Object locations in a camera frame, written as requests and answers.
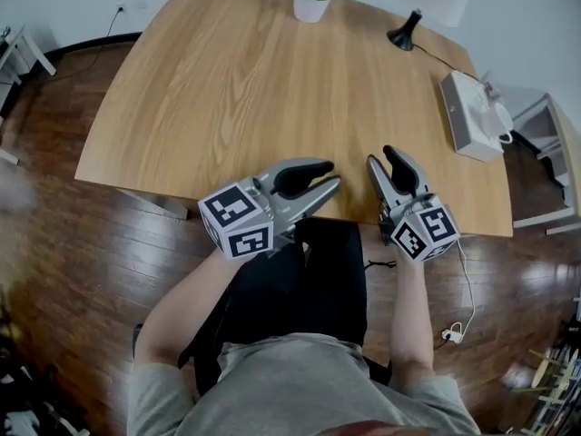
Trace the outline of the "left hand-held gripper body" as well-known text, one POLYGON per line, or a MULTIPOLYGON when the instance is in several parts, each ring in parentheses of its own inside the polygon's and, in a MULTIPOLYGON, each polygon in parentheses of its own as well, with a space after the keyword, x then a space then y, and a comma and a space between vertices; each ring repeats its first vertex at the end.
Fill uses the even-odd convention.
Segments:
POLYGON ((300 180, 262 173, 228 184, 199 201, 204 227, 226 259, 240 260, 258 253, 272 256, 294 242, 292 231, 281 228, 275 232, 271 198, 280 191, 296 196, 300 180))

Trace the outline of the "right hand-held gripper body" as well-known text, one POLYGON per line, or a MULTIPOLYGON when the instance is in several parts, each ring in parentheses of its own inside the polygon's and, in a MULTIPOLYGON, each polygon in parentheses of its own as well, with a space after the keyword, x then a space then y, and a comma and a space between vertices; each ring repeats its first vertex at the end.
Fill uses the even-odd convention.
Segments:
POLYGON ((417 196, 378 191, 379 228, 411 262, 426 262, 444 253, 460 237, 447 205, 428 187, 417 196))

